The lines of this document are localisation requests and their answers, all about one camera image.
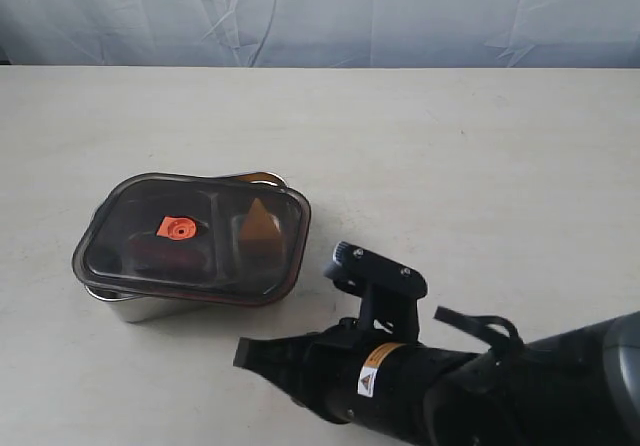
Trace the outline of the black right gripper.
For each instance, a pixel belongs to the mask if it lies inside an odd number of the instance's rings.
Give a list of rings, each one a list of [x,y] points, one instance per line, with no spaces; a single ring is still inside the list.
[[[370,325],[343,318],[322,332],[239,339],[233,365],[259,375],[294,403],[333,424],[370,422],[358,379],[370,351]]]

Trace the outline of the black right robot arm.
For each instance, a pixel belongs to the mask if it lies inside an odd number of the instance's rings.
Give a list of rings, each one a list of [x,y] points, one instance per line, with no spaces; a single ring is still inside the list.
[[[239,341],[234,364],[323,420],[413,445],[635,445],[639,316],[525,343],[508,321],[439,308],[488,344],[433,348],[357,331]]]

